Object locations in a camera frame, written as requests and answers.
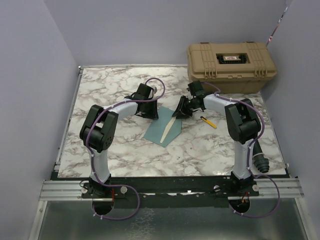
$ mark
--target white wall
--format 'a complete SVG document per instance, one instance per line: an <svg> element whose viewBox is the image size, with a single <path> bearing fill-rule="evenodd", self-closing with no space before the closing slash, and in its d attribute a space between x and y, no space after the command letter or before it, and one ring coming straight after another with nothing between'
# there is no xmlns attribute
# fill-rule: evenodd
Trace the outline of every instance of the white wall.
<svg viewBox="0 0 320 240"><path fill-rule="evenodd" d="M186 64L188 45L268 41L285 0L44 0L80 65Z"/></svg>
<svg viewBox="0 0 320 240"><path fill-rule="evenodd" d="M78 69L42 0L1 1L0 239L28 238Z"/></svg>
<svg viewBox="0 0 320 240"><path fill-rule="evenodd" d="M284 160L320 237L320 1L295 0L268 48L278 75L262 91Z"/></svg>

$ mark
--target white marble surface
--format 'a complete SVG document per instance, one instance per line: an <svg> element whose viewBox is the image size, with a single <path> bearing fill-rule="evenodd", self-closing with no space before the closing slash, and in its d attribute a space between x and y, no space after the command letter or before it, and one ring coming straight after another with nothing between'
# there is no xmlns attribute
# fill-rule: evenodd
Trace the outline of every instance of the white marble surface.
<svg viewBox="0 0 320 240"><path fill-rule="evenodd" d="M188 94L185 67L122 67L85 68L79 86L67 139L62 153L60 178L88 177L90 160L79 132L90 107L107 106L133 93L150 77L161 78L166 85L158 107L175 110L181 95ZM154 81L158 94L162 88ZM259 94L226 94L233 99L250 98L266 120L266 129L259 140L270 161L268 174L285 174L285 164ZM217 129L200 119L212 121ZM108 149L109 169L113 177L214 176L229 175L234 164L234 142L227 123L215 111L197 112L182 121L181 134L166 148L156 145L143 135L152 120L132 116L118 122L115 138ZM254 173L258 170L252 166Z"/></svg>

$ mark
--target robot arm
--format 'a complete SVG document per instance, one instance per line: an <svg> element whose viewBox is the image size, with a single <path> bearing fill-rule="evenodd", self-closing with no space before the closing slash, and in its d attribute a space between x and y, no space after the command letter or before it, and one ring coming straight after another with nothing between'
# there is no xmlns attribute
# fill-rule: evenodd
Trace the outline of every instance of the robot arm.
<svg viewBox="0 0 320 240"><path fill-rule="evenodd" d="M125 97L125 99L150 100L154 97L154 93L155 89L141 83L138 87L138 90L132 95ZM111 106L114 105L104 107L93 105L90 108L80 131L80 138L82 139L84 145L86 145L86 139L94 121L104 109L107 109ZM90 135L89 146L92 148L95 156L94 168L96 174L103 183L105 183L110 177L110 171L108 168L108 148L114 140L117 122L132 115L137 115L148 119L158 119L157 101L123 101L123 104L115 106L103 114L99 121L99 123L102 123L102 127L95 126ZM90 178L98 182L92 170Z"/></svg>
<svg viewBox="0 0 320 240"><path fill-rule="evenodd" d="M252 152L249 152L249 144L255 139L261 130L261 124L257 114L249 107L241 103L233 103L216 96L215 94L205 94L200 81L188 84L188 90L192 95L192 99L182 96L177 109L173 113L173 117L177 119L186 119L193 115L198 109L214 110L226 117L228 132L234 140L234 167L231 175L237 180L245 180L251 177L248 170L248 154L249 165L252 162ZM252 106L249 99L245 102ZM254 144L255 157L265 159L260 148L259 142Z"/></svg>

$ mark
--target pen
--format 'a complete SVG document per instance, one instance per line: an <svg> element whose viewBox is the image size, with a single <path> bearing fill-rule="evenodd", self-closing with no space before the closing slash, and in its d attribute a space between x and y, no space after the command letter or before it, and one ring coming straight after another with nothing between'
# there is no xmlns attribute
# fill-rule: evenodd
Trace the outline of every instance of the pen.
<svg viewBox="0 0 320 240"><path fill-rule="evenodd" d="M204 116L200 117L203 121L205 121L207 124L209 124L211 127L213 127L214 129L217 128L216 125L214 125L212 122L210 122L208 119L206 119Z"/></svg>

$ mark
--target tan plastic case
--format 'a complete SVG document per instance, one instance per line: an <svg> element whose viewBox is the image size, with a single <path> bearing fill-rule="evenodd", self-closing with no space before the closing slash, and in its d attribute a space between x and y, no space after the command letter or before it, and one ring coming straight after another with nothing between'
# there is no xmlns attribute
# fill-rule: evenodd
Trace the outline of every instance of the tan plastic case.
<svg viewBox="0 0 320 240"><path fill-rule="evenodd" d="M264 43L198 43L187 49L189 81L209 82L221 93L257 93L277 68ZM207 92L214 88L204 85Z"/></svg>

